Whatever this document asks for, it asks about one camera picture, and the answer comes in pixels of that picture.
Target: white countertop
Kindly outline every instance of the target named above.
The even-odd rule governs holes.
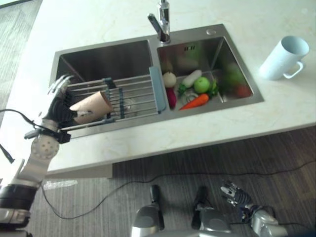
[[[48,88],[55,51],[153,35],[147,14],[158,0],[43,0],[7,108],[36,118]],[[49,172],[222,143],[316,123],[316,2],[314,0],[170,0],[171,31],[223,23],[253,75],[264,102],[75,138],[60,147]],[[286,35],[310,45],[306,68],[294,79],[264,81],[258,69]],[[16,159],[27,158],[32,130],[6,113],[0,142]],[[8,162],[0,158],[0,173]]]

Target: black cable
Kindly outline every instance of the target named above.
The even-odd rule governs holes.
[[[152,181],[161,178],[161,177],[167,177],[167,176],[175,176],[175,175],[229,175],[229,176],[242,176],[242,175],[261,175],[261,176],[269,176],[269,175],[275,175],[275,174],[281,174],[281,173],[287,173],[287,172],[292,172],[295,170],[298,170],[300,168],[302,168],[305,165],[308,165],[310,163],[316,162],[316,160],[311,160],[297,168],[294,169],[289,169],[289,170],[281,170],[281,171],[276,171],[276,172],[272,172],[272,173],[255,173],[255,172],[246,172],[246,173],[239,173],[239,174],[233,174],[233,173],[207,173],[207,172],[199,172],[199,173],[177,173],[177,174],[160,174],[155,176],[154,178],[147,180],[147,181],[129,181],[125,184],[122,184],[121,186],[119,186],[118,188],[112,190],[109,194],[107,194],[94,208],[92,208],[91,210],[89,210],[88,212],[85,212],[83,214],[80,214],[78,216],[74,216],[74,217],[65,217],[62,216],[61,214],[59,214],[59,212],[56,210],[56,208],[49,202],[49,200],[47,199],[46,196],[46,192],[43,188],[43,186],[41,185],[41,190],[43,192],[43,196],[44,199],[46,200],[47,204],[50,206],[50,208],[53,210],[53,212],[55,213],[56,216],[58,216],[61,219],[64,220],[73,220],[76,219],[78,217],[81,216],[85,216],[91,212],[93,212],[95,209],[97,209],[108,197],[112,196],[114,193],[116,193],[118,190],[122,189],[123,187],[125,187],[128,184],[146,184],[146,183],[151,183]]]
[[[12,158],[10,153],[0,144],[0,149],[2,150],[4,156],[9,160],[9,162],[12,164],[15,160]]]
[[[15,112],[15,113],[18,113],[19,115],[22,116],[22,118],[29,124],[31,124],[33,126],[33,128],[35,127],[39,127],[39,128],[42,128],[42,129],[47,129],[47,130],[50,130],[46,127],[43,127],[41,125],[38,125],[36,123],[34,123],[32,120],[30,120],[28,117],[26,117],[22,112],[20,111],[17,111],[17,110],[13,110],[13,109],[4,109],[4,110],[0,110],[0,113],[2,112]],[[10,163],[13,163],[14,162],[14,159],[13,157],[10,155],[10,153],[0,144],[0,149],[2,150],[2,152],[4,153],[5,157],[9,160]],[[239,173],[239,174],[230,174],[230,173],[208,173],[208,172],[201,172],[201,173],[178,173],[178,174],[161,174],[161,175],[157,175],[155,176],[154,178],[148,180],[148,181],[130,181],[130,182],[127,182],[121,186],[119,186],[118,188],[112,190],[108,195],[106,195],[94,208],[92,208],[91,210],[89,210],[88,212],[85,212],[81,215],[78,215],[78,216],[74,216],[74,217],[63,217],[61,216],[60,214],[58,214],[58,211],[57,209],[48,201],[47,199],[47,196],[46,196],[46,193],[45,193],[45,190],[43,188],[43,186],[41,185],[41,190],[43,192],[43,196],[44,196],[44,199],[46,200],[47,204],[50,206],[50,208],[53,210],[53,212],[61,219],[65,219],[65,220],[73,220],[73,219],[76,219],[78,217],[81,217],[81,216],[85,216],[91,212],[93,212],[95,209],[97,209],[108,197],[110,197],[111,195],[113,195],[115,192],[117,192],[118,190],[120,190],[121,188],[125,187],[126,185],[128,184],[132,184],[132,183],[139,183],[139,184],[145,184],[145,183],[150,183],[158,178],[161,178],[161,177],[166,177],[166,176],[174,176],[174,175],[230,175],[230,176],[242,176],[242,175],[261,175],[261,176],[269,176],[269,175],[275,175],[275,174],[280,174],[280,173],[285,173],[285,172],[291,172],[291,171],[295,171],[295,170],[298,170],[300,168],[302,168],[303,166],[307,165],[307,164],[310,164],[312,162],[315,162],[316,160],[312,160],[312,161],[309,161],[297,168],[294,168],[294,169],[290,169],[290,170],[283,170],[283,171],[276,171],[276,172],[272,172],[272,173],[255,173],[255,172],[246,172],[246,173]],[[264,207],[268,207],[272,210],[273,212],[273,216],[275,217],[276,216],[276,213],[275,213],[275,210],[273,209],[272,206],[264,206]],[[245,224],[243,222],[241,223],[231,223],[231,225],[239,225],[239,224]],[[309,227],[303,225],[303,224],[300,224],[300,223],[295,223],[295,222],[291,222],[291,223],[279,223],[279,225],[299,225],[299,226],[302,226],[302,227],[305,227],[307,229],[310,230]]]
[[[4,110],[0,110],[0,113],[2,112],[15,112],[18,113],[19,115],[22,116],[22,118],[29,124],[31,124],[33,126],[33,128],[35,127],[40,127],[46,130],[49,130],[46,127],[43,127],[41,125],[38,125],[36,123],[34,123],[32,120],[30,120],[28,117],[26,117],[23,113],[21,113],[20,111],[17,110],[12,110],[12,109],[4,109]],[[0,144],[0,149],[2,150],[3,154],[5,155],[5,157],[8,159],[8,161],[12,164],[14,162],[13,157],[10,155],[10,153]]]
[[[31,124],[34,128],[35,127],[40,127],[40,128],[43,128],[43,129],[48,129],[46,127],[43,127],[41,125],[38,125],[36,123],[34,123],[34,121],[30,120],[28,117],[26,117],[23,113],[21,113],[20,111],[17,111],[17,110],[12,110],[12,109],[4,109],[4,110],[0,110],[0,113],[2,112],[15,112],[15,113],[18,113],[19,115],[22,116],[22,118],[29,124]]]

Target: floor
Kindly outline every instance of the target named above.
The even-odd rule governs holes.
[[[0,9],[0,107],[4,108],[19,58],[40,7],[33,0]],[[280,223],[298,222],[315,228],[315,162],[286,173],[260,175],[205,175],[188,173],[276,172],[299,167],[316,156],[316,127],[235,141],[220,145],[174,152],[114,165],[113,179],[49,180],[44,186],[47,198],[61,215],[72,217],[90,210],[110,191],[129,181],[147,181],[124,186],[95,211],[74,220],[53,214],[38,192],[32,207],[28,230],[35,237],[126,237],[135,212],[149,200],[149,187],[162,191],[165,229],[190,229],[192,201],[199,185],[209,187],[210,201],[230,222],[238,222],[237,211],[221,198],[222,180],[230,179],[252,195],[257,204],[271,205]],[[255,236],[246,225],[232,225],[243,236]],[[305,230],[287,225],[290,234]]]

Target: paper cup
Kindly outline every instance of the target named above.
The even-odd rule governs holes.
[[[92,111],[90,115],[74,118],[78,124],[93,122],[113,111],[110,101],[104,92],[98,91],[89,97],[70,106],[73,111]]]

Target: robotic hand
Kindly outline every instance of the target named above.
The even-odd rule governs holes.
[[[59,144],[69,142],[70,135],[59,130],[61,122],[91,112],[71,111],[65,104],[66,90],[73,76],[61,76],[50,88],[45,107],[39,114],[41,124],[27,133],[33,139],[27,163],[23,159],[11,177],[5,177],[0,189],[0,237],[31,237],[25,231],[35,194],[48,166],[59,150]]]
[[[240,211],[241,221],[249,223],[259,237],[284,237],[288,236],[286,228],[278,225],[276,218],[264,210],[263,206],[255,205],[251,196],[236,184],[227,181],[221,190],[223,198]]]

